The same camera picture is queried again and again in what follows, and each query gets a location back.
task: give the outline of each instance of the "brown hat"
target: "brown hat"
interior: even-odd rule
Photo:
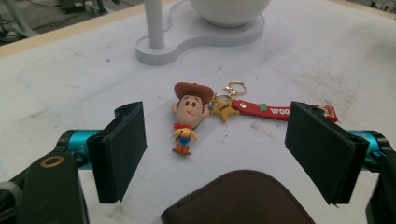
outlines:
[[[205,105],[213,99],[213,95],[215,93],[210,87],[204,85],[188,82],[178,82],[175,85],[175,94],[178,99],[181,99],[184,95],[197,95],[202,99],[202,102]]]

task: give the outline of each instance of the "yellow charm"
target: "yellow charm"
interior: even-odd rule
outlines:
[[[224,103],[222,102],[217,96],[213,98],[211,104],[216,104],[216,108],[211,108],[210,114],[214,115],[220,115],[222,117],[222,120],[224,122],[227,122],[227,118],[231,115],[238,115],[239,111],[233,109],[232,104],[233,104],[233,98],[227,99],[227,101]]]

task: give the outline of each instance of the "cowboy figurine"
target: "cowboy figurine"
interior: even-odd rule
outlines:
[[[212,99],[214,92],[210,87],[196,83],[178,82],[175,85],[175,94],[179,99],[172,104],[172,111],[176,113],[174,135],[177,136],[174,152],[190,155],[190,140],[198,138],[194,129],[198,127],[204,117],[209,116],[209,109],[205,106]]]

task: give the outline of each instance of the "brown pouch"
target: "brown pouch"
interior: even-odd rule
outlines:
[[[185,196],[161,215],[163,224],[315,223],[269,175],[240,170]]]

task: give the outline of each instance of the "white bowl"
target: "white bowl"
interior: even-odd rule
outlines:
[[[220,27],[238,27],[259,16],[270,0],[190,0],[208,22]]]

